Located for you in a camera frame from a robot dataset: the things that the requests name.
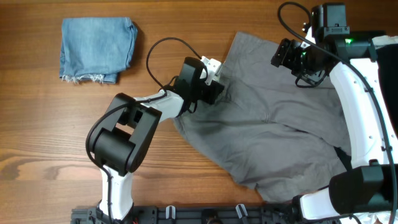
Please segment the grey shorts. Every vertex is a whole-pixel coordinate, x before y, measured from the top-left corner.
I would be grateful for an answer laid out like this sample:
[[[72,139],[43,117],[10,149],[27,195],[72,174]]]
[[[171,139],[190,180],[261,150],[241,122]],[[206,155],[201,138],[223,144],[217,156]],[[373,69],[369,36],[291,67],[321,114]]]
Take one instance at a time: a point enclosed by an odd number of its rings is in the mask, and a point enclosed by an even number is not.
[[[347,170],[337,150],[351,152],[338,94],[325,80],[298,88],[271,58],[278,45],[238,32],[221,69],[213,105],[174,119],[183,138],[268,202],[284,202],[328,185]]]

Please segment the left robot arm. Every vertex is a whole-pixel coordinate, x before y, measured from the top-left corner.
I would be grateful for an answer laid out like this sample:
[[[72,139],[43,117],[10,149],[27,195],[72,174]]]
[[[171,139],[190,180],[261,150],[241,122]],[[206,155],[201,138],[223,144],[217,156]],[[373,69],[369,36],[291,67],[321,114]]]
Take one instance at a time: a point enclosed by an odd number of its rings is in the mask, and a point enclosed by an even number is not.
[[[137,223],[133,214],[133,173],[142,164],[159,123],[194,113],[198,101],[215,103],[224,90],[222,63],[213,58],[185,58],[180,74],[158,93],[133,98],[117,94],[86,137],[86,153],[100,169],[102,199],[92,223]]]

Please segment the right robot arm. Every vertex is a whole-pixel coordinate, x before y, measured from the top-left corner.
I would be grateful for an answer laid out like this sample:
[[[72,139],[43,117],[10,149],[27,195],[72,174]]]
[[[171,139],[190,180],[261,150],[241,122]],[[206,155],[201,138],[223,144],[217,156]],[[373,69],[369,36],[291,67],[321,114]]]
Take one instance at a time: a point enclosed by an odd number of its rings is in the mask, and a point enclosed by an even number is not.
[[[329,78],[340,99],[351,143],[351,169],[288,207],[292,223],[397,213],[397,136],[379,84],[377,51],[397,43],[383,30],[351,31],[343,3],[307,11],[303,34],[281,41],[271,63],[284,66],[307,88]]]

